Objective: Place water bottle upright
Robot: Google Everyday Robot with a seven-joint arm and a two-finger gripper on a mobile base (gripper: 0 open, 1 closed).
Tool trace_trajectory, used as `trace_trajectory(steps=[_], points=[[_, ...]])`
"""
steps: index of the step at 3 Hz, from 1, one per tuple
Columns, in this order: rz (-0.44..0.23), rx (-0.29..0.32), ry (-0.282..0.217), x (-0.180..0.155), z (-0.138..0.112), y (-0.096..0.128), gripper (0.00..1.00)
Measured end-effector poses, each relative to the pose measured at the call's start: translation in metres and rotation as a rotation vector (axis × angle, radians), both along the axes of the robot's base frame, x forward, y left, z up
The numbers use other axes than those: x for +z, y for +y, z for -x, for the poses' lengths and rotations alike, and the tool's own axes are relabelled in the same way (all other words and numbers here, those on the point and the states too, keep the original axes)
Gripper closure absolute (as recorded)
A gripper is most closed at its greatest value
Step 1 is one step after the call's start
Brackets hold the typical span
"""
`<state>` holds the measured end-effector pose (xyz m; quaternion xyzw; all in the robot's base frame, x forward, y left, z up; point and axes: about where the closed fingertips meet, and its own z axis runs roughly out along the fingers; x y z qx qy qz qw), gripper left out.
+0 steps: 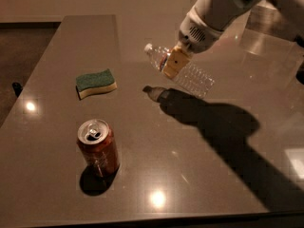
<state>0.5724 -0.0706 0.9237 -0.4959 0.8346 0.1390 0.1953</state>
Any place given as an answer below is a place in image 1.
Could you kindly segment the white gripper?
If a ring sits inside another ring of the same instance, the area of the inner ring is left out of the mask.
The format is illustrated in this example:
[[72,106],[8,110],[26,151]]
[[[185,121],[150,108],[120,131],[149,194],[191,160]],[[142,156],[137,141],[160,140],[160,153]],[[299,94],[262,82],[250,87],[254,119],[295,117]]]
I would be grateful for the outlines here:
[[169,79],[174,79],[190,62],[191,53],[208,50],[221,36],[222,31],[209,27],[191,8],[180,24],[179,41],[164,56],[161,72]]

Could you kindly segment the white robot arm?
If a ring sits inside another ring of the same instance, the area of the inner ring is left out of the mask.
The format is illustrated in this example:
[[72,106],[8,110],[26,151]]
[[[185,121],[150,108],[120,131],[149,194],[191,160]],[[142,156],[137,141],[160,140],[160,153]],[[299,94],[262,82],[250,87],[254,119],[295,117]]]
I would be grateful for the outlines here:
[[[240,15],[262,0],[197,0],[180,24],[179,41],[161,62],[161,71],[175,78],[194,53],[209,49]],[[304,0],[266,0],[299,34],[304,31]]]

